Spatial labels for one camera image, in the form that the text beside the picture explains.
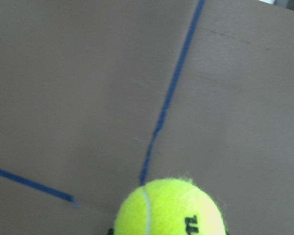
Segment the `yellow tennis ball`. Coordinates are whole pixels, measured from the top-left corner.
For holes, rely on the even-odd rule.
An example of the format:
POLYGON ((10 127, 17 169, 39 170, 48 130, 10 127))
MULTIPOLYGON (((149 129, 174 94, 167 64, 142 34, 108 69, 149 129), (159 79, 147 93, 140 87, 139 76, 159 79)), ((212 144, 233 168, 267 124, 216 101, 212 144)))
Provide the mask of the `yellow tennis ball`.
POLYGON ((116 235, 226 235, 213 199, 189 181, 157 179, 132 191, 114 222, 116 235))

